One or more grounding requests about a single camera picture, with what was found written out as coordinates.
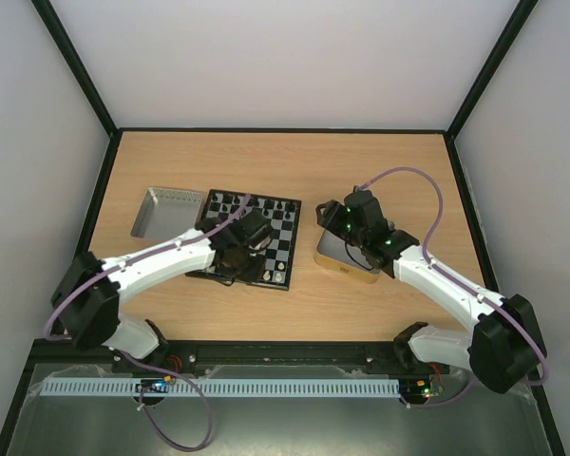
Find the gold metal tin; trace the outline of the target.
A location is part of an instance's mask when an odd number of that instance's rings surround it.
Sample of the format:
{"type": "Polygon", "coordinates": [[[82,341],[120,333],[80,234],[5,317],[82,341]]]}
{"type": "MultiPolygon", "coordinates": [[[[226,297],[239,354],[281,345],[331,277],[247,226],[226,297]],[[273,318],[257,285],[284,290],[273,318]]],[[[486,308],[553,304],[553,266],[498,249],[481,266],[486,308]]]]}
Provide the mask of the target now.
{"type": "Polygon", "coordinates": [[[322,268],[367,284],[375,283],[380,275],[380,270],[370,266],[359,248],[350,246],[327,230],[317,243],[313,259],[322,268]]]}

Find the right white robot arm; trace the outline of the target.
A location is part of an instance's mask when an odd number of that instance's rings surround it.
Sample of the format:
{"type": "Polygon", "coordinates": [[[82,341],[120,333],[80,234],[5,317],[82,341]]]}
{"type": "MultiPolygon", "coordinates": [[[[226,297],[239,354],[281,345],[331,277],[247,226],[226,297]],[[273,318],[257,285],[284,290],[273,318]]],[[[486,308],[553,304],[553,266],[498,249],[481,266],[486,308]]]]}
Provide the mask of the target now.
{"type": "Polygon", "coordinates": [[[420,241],[394,227],[369,190],[315,208],[318,225],[359,249],[369,265],[408,284],[451,314],[463,330],[426,325],[395,349],[397,365],[418,371],[437,362],[470,371],[488,389],[506,393],[535,369],[547,371],[547,350],[532,304],[505,297],[457,273],[420,241]]]}

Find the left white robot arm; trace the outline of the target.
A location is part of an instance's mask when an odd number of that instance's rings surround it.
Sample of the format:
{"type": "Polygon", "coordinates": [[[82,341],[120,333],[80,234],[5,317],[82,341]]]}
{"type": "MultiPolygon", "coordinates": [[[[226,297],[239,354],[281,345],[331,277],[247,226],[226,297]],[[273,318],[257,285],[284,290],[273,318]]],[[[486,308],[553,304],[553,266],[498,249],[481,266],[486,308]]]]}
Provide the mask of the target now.
{"type": "Polygon", "coordinates": [[[165,343],[153,323],[124,312],[125,302],[171,278],[208,268],[257,279],[263,271],[259,252],[271,242],[272,232],[260,211],[239,208],[226,219],[204,218],[184,233],[132,254],[98,259],[83,252],[53,294],[46,328],[60,323],[63,338],[80,351],[107,347],[143,360],[165,343]]]}

